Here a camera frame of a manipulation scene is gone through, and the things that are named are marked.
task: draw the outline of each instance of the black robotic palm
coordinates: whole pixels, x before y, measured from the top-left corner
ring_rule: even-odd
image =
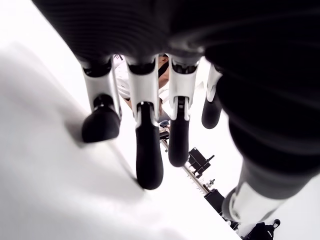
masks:
[[[197,61],[203,55],[223,72],[216,85],[214,99],[218,99],[218,104],[212,108],[213,105],[206,103],[209,110],[204,120],[209,123],[208,128],[214,127],[222,107],[229,115],[231,135],[243,155],[239,184],[224,206],[224,214],[230,219],[237,222],[245,219],[241,212],[235,211],[239,207],[237,196],[242,195],[245,187],[254,195],[281,202],[295,195],[318,174],[320,3],[311,0],[33,2],[68,44],[85,74],[107,66],[112,54],[122,54],[135,66],[133,74],[142,76],[152,72],[152,68],[149,72],[146,69],[154,62],[154,56],[163,52],[172,56],[170,67],[180,74],[179,78],[194,73],[191,69],[196,71]],[[171,153],[174,153],[170,161],[181,166],[187,160],[188,141],[183,142],[179,136],[188,136],[186,107],[192,104],[192,96],[179,94],[182,91],[176,86],[178,90],[170,101],[173,108],[178,102],[182,103],[179,109],[186,111],[184,118],[178,115],[183,116],[182,112],[175,112],[175,117],[179,117],[172,131],[183,134],[176,134],[170,141]],[[93,114],[100,111],[100,119],[107,116],[104,113],[107,111],[110,118],[114,118],[112,124],[117,126],[121,110],[114,99],[115,93],[106,92],[109,87],[90,93],[95,97],[111,95],[111,101],[92,106],[92,110]],[[153,96],[146,99],[150,100],[143,100],[147,104],[143,109],[151,113],[150,118],[154,120],[157,103]],[[133,110],[139,123],[141,109]],[[108,133],[108,126],[103,127]],[[156,139],[156,132],[148,137]],[[106,134],[97,140],[116,135],[116,132],[111,136]],[[143,154],[145,159],[141,162],[157,161],[153,166],[161,169],[161,158],[150,155],[151,152],[160,154],[158,147],[153,148],[155,152]],[[156,188],[161,183],[162,171],[155,171],[155,177],[149,174],[140,184],[148,189]],[[276,208],[273,205],[270,212],[259,217],[263,219]]]

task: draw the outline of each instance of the black rubber fingertip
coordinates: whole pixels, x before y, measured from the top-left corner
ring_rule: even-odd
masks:
[[[160,151],[159,128],[150,120],[150,106],[141,106],[141,125],[136,133],[136,177],[139,185],[147,190],[158,188],[164,177]]]
[[[183,167],[189,157],[189,121],[178,115],[170,125],[169,161],[174,167]]]
[[[280,224],[281,224],[281,221],[279,219],[276,219],[276,220],[274,220],[272,226],[274,227],[274,229],[276,229],[277,227],[280,226]]]
[[[120,119],[109,108],[98,108],[82,125],[82,139],[85,143],[96,143],[114,139],[119,135]]]
[[[219,122],[221,110],[222,106],[217,94],[215,94],[212,102],[209,102],[207,98],[205,98],[201,117],[202,125],[206,129],[215,128]]]

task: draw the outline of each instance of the white surface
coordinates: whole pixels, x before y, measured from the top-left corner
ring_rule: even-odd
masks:
[[[90,110],[80,65],[30,1],[1,4],[0,239],[238,239],[166,157],[159,189],[135,183],[123,101],[117,140],[79,142]]]

